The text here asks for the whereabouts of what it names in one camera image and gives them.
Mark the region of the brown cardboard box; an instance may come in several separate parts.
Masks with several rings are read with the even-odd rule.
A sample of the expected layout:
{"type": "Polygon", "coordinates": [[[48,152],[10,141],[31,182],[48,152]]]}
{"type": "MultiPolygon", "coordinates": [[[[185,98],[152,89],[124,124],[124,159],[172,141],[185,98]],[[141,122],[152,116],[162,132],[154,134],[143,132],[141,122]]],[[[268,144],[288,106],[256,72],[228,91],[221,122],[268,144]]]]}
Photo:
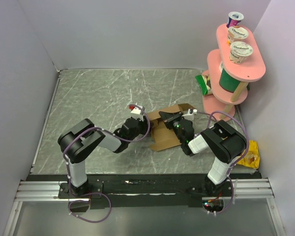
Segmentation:
{"type": "Polygon", "coordinates": [[[153,124],[151,137],[154,143],[150,145],[150,149],[153,151],[162,151],[179,146],[181,144],[174,131],[168,129],[165,123],[162,121],[161,116],[159,115],[160,111],[167,113],[176,113],[185,112],[188,111],[188,109],[194,108],[195,107],[190,105],[189,103],[183,103],[147,113],[149,120],[153,124]]]}

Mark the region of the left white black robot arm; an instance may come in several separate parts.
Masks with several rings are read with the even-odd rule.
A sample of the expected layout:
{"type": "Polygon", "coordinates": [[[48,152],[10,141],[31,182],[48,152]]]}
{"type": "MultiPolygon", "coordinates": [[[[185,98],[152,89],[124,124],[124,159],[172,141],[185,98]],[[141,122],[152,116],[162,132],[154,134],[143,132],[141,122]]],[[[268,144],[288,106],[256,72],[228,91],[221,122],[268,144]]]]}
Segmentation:
{"type": "Polygon", "coordinates": [[[94,125],[88,118],[62,133],[58,144],[68,170],[70,192],[77,198],[90,191],[86,174],[86,158],[97,148],[105,148],[113,153],[123,152],[139,135],[149,134],[152,123],[147,117],[128,118],[113,133],[94,125]]]}

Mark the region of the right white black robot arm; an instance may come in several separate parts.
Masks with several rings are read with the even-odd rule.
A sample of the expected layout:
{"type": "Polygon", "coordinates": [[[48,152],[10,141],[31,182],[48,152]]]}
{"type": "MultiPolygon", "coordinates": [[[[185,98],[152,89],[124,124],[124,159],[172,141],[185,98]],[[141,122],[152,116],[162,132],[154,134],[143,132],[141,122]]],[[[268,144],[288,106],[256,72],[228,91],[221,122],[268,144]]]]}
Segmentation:
{"type": "Polygon", "coordinates": [[[247,139],[224,120],[196,135],[192,120],[197,112],[195,109],[188,109],[187,113],[160,111],[159,115],[166,128],[174,131],[186,155],[192,156],[207,148],[213,152],[214,163],[205,177],[204,187],[209,195],[216,196],[222,191],[234,159],[247,148],[247,139]]]}

